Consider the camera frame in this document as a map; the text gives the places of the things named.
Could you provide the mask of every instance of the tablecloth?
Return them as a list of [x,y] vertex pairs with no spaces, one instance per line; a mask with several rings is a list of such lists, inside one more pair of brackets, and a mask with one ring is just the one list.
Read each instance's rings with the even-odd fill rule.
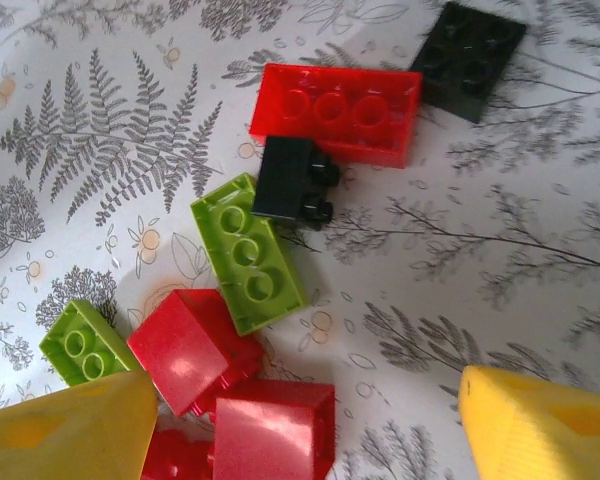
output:
[[[189,204],[257,174],[266,63],[406,69],[443,3],[0,0],[0,408],[65,387],[37,345],[68,300],[127,336],[216,286]],[[600,0],[467,4],[530,26],[482,123],[422,106],[406,169],[347,166],[283,233],[311,305],[265,370],[335,383],[331,479],[477,479],[470,363],[600,392]]]

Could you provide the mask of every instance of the green lego brick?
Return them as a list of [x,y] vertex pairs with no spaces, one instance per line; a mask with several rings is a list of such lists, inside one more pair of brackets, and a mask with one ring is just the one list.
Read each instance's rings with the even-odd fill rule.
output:
[[309,303],[271,220],[251,215],[254,197],[255,181],[244,173],[191,204],[239,335]]
[[40,350],[73,387],[142,368],[127,344],[87,300],[72,300],[40,342]]

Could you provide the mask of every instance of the red lego brick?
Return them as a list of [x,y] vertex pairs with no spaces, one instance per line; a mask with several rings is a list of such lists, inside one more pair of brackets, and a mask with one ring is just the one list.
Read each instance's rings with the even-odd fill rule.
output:
[[249,133],[310,138],[340,163],[404,168],[422,74],[267,64]]
[[335,389],[250,380],[216,401],[214,480],[322,480],[335,459]]
[[127,344],[176,415],[213,410],[218,392],[258,373],[264,355],[211,289],[174,290]]
[[140,480],[211,480],[211,442],[189,442],[179,430],[153,432]]

